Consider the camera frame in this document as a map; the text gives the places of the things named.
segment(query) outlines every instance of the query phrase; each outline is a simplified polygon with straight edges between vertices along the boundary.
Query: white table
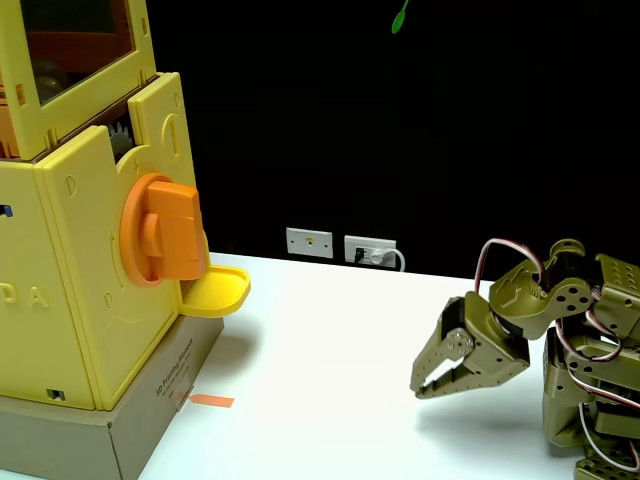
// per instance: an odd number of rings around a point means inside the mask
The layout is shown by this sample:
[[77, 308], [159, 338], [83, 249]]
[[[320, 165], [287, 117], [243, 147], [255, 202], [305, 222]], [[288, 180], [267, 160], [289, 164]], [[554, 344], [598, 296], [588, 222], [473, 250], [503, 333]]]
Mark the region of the white table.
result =
[[422, 401], [409, 390], [447, 299], [471, 280], [212, 259], [248, 270], [253, 288], [193, 393], [236, 400], [187, 402], [141, 480], [573, 478], [581, 449], [551, 448], [542, 433], [543, 339], [531, 368], [499, 388]]

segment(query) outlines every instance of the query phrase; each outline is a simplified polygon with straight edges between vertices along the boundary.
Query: orange sticker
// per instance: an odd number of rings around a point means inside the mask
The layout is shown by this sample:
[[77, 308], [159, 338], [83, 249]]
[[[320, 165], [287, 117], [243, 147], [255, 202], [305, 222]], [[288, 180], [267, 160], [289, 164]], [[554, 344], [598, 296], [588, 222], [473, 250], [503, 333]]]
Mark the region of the orange sticker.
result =
[[216, 397], [215, 395], [191, 395], [189, 397], [193, 403], [197, 403], [198, 405], [209, 405], [210, 407], [223, 407], [223, 408], [231, 408], [233, 405], [233, 398], [227, 397]]

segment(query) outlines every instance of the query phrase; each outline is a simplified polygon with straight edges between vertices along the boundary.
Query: orange knob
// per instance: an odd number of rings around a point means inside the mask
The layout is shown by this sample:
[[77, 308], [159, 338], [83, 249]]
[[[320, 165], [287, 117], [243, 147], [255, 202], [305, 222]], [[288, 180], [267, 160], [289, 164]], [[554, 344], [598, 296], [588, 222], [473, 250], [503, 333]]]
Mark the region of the orange knob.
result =
[[207, 252], [198, 191], [159, 173], [140, 178], [124, 205], [120, 254], [129, 279], [142, 287], [204, 275]]

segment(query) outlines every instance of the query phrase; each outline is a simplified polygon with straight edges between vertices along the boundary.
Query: black wall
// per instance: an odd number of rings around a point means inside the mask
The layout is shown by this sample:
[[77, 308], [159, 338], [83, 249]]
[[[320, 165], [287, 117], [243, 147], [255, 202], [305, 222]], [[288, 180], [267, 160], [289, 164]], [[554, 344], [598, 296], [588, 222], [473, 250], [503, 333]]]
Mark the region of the black wall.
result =
[[[345, 234], [392, 238], [439, 275], [471, 277], [492, 236], [640, 262], [624, 5], [411, 0], [394, 36], [399, 0], [148, 0], [211, 249], [289, 258], [292, 226], [333, 232], [335, 263]], [[489, 278], [519, 261], [491, 256]]]

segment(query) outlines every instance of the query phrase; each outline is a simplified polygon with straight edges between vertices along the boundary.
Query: wall outlet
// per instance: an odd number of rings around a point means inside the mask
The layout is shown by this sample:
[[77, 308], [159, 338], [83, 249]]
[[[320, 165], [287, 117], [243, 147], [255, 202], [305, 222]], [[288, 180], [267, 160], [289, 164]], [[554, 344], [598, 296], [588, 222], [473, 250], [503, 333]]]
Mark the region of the wall outlet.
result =
[[287, 228], [287, 251], [296, 255], [333, 258], [333, 234]]
[[[354, 237], [345, 235], [344, 237], [344, 261], [354, 263], [356, 261], [356, 248], [364, 249], [364, 258], [360, 260], [360, 265], [371, 265], [371, 252], [378, 248], [396, 248], [395, 240], [383, 240], [381, 238]], [[384, 262], [378, 267], [395, 268], [396, 254], [390, 253], [384, 257]]]

